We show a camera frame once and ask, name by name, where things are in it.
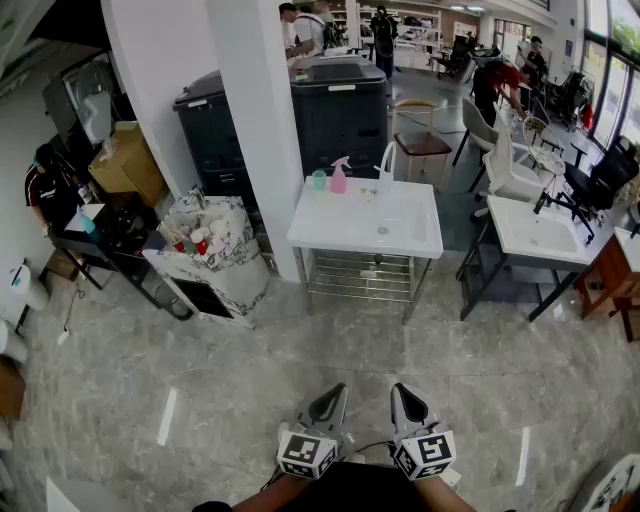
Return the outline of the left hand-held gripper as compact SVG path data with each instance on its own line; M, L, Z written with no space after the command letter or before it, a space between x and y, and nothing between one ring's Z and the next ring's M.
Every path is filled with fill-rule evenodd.
M319 480L344 458L351 447L351 438L343 433L348 396L347 386L338 383L303 404L297 423L279 425L276 461L283 473Z

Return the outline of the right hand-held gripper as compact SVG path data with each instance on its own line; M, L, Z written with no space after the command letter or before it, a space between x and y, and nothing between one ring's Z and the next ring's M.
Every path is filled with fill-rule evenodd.
M393 460L410 481L443 473L456 460L454 433L439 424L439 411L418 388L396 383L390 393L391 417L396 431L405 420L429 426L395 434Z

